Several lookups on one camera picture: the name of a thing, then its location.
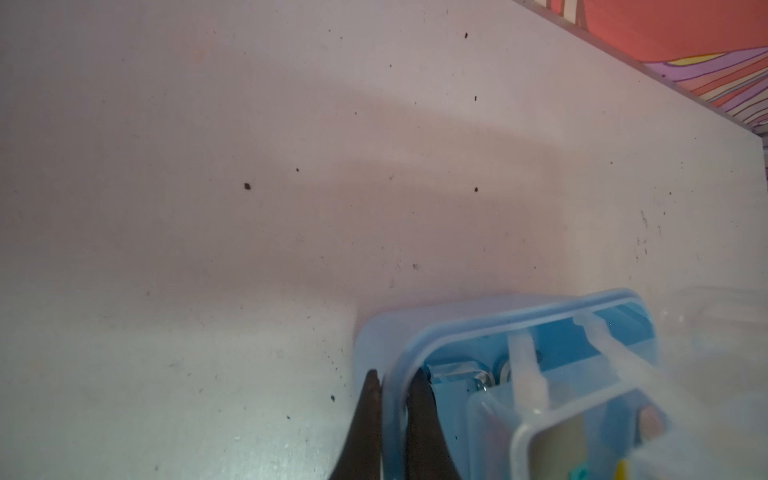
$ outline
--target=white table surface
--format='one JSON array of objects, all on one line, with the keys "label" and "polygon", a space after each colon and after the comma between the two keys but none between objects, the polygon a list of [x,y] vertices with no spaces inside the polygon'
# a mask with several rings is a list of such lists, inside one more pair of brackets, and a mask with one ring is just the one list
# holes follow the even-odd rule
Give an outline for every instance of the white table surface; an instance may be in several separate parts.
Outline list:
[{"label": "white table surface", "polygon": [[768,288],[760,139],[509,0],[10,0],[0,62],[2,478],[325,478],[371,315]]}]

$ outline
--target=purple stripe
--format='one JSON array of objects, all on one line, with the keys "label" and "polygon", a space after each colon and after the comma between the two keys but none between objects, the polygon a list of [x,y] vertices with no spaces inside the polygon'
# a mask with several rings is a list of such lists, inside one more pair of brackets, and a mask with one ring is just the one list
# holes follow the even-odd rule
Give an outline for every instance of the purple stripe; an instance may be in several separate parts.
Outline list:
[{"label": "purple stripe", "polygon": [[715,101],[715,100],[718,100],[718,99],[720,99],[720,98],[722,98],[722,97],[725,97],[725,96],[726,96],[726,95],[728,95],[728,94],[732,94],[732,93],[733,93],[733,92],[735,92],[735,91],[739,91],[739,90],[741,90],[742,88],[748,88],[748,87],[752,87],[752,86],[754,86],[754,85],[757,85],[757,84],[758,84],[758,83],[760,83],[760,81],[762,81],[762,80],[763,80],[765,77],[768,77],[768,71],[764,71],[762,74],[759,74],[759,75],[757,75],[756,77],[752,77],[752,78],[750,78],[749,80],[744,80],[744,78],[738,78],[737,80],[734,80],[734,81],[740,81],[741,83],[739,83],[739,84],[738,84],[737,86],[735,86],[735,87],[731,87],[731,88],[729,88],[728,90],[726,90],[726,91],[724,91],[724,92],[721,92],[721,93],[719,93],[719,94],[718,94],[716,97],[714,97],[714,98],[710,98],[710,101]]},{"label": "purple stripe", "polygon": [[750,124],[751,127],[759,127],[761,123],[768,121],[768,114],[763,115],[762,117],[755,118],[755,120]]},{"label": "purple stripe", "polygon": [[759,117],[763,114],[764,111],[768,110],[768,98],[755,102],[751,104],[749,107],[744,108],[742,111],[739,112],[739,114],[742,114],[745,110],[752,110],[751,113],[749,113],[746,117],[743,117],[742,121],[754,121],[755,118]]},{"label": "purple stripe", "polygon": [[726,68],[733,67],[743,61],[762,55],[767,51],[768,47],[732,51],[709,61],[702,61],[701,63],[693,65],[682,65],[680,67],[669,65],[665,62],[646,63],[645,65],[672,81],[683,81],[710,74],[714,71],[725,70]]},{"label": "purple stripe", "polygon": [[737,96],[731,98],[729,101],[722,104],[720,108],[722,108],[725,111],[729,111],[731,108],[744,103],[750,98],[765,91],[767,88],[768,88],[768,78],[764,78],[762,81],[757,82],[755,85],[752,85],[751,87],[747,88],[745,91],[741,92]]}]

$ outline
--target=transparent plastic box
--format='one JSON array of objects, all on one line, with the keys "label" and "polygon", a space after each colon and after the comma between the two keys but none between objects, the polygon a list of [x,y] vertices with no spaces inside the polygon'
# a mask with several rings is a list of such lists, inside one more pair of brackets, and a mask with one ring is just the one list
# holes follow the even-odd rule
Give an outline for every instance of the transparent plastic box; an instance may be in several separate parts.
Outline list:
[{"label": "transparent plastic box", "polygon": [[[405,393],[419,368],[448,373],[432,388],[465,479],[768,478],[767,302],[686,290],[664,304],[658,335],[630,290],[377,317],[355,367],[384,372],[385,478],[403,478]],[[386,358],[362,348],[374,339]]]}]

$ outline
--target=metal object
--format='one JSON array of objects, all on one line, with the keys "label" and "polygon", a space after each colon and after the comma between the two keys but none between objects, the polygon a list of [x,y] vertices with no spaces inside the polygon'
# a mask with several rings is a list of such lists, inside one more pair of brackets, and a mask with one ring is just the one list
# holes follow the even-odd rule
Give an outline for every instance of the metal object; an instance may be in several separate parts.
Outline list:
[{"label": "metal object", "polygon": [[474,381],[477,390],[487,390],[495,385],[493,375],[489,368],[475,360],[464,362],[442,363],[426,366],[429,382],[438,383],[460,382],[464,380]]}]

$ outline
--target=colorful patterned fabric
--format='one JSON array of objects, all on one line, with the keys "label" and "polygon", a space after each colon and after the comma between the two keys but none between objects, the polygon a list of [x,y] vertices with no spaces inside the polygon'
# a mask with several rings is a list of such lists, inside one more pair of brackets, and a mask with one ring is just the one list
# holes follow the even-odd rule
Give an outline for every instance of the colorful patterned fabric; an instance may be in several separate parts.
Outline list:
[{"label": "colorful patterned fabric", "polygon": [[767,0],[536,0],[737,120],[768,124]]}]

